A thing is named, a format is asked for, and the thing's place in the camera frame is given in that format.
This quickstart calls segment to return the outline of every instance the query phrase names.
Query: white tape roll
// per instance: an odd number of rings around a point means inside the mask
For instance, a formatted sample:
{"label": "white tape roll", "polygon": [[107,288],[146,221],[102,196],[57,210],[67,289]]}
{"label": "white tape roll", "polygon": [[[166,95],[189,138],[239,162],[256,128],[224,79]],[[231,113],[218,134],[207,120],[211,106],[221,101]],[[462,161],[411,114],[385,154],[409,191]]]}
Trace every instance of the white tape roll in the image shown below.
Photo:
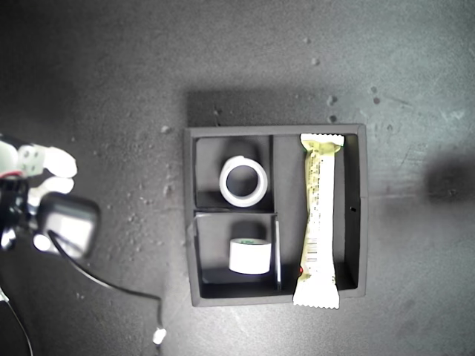
{"label": "white tape roll", "polygon": [[[239,197],[234,195],[229,191],[227,181],[228,176],[231,171],[237,167],[246,166],[252,168],[255,173],[258,174],[258,185],[255,190],[244,197]],[[226,199],[230,204],[237,206],[238,208],[248,208],[249,206],[256,205],[262,200],[267,191],[267,175],[262,168],[262,165],[256,161],[246,158],[244,156],[234,156],[226,161],[221,170],[220,175],[220,190],[224,199]]]}
{"label": "white tape roll", "polygon": [[260,239],[233,239],[229,269],[243,274],[263,274],[270,270],[271,244]]}

